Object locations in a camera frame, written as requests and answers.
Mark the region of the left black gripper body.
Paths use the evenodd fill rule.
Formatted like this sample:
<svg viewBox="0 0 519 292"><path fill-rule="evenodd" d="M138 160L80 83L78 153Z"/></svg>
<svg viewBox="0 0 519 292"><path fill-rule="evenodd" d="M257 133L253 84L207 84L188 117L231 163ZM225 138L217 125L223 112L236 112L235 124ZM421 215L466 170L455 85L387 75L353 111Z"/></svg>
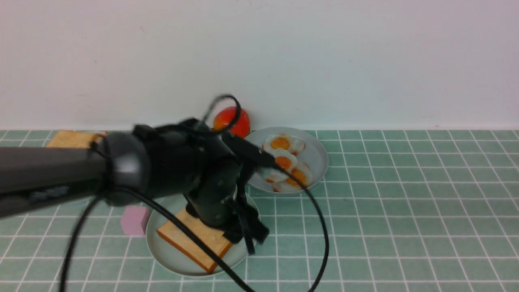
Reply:
<svg viewBox="0 0 519 292"><path fill-rule="evenodd" d="M210 228L226 228L234 220L226 199L234 196L241 165L235 158L208 161L200 183L184 195L186 211Z"/></svg>

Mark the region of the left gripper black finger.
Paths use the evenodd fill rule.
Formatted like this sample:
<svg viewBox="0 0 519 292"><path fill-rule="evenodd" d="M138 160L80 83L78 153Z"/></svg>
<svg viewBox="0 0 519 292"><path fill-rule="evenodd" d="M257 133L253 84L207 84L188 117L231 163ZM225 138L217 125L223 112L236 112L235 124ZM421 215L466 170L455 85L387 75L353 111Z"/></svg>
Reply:
<svg viewBox="0 0 519 292"><path fill-rule="evenodd" d="M255 244L265 242L270 233L269 228L261 222L257 208L250 204L246 197L229 198L225 204L230 207L232 216L223 229L223 237L232 244L244 240L248 255L255 255Z"/></svg>

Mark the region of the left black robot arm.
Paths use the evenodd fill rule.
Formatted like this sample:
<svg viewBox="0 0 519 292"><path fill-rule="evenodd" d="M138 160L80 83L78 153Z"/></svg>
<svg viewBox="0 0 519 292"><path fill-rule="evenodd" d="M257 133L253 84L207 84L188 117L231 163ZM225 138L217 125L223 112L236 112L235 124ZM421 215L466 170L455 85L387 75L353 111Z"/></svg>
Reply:
<svg viewBox="0 0 519 292"><path fill-rule="evenodd" d="M274 158L254 144L190 118L176 125L137 125L87 148L1 148L1 217L98 195L111 206L181 194L188 213L222 230L232 243L263 243L269 229L244 194Z"/></svg>

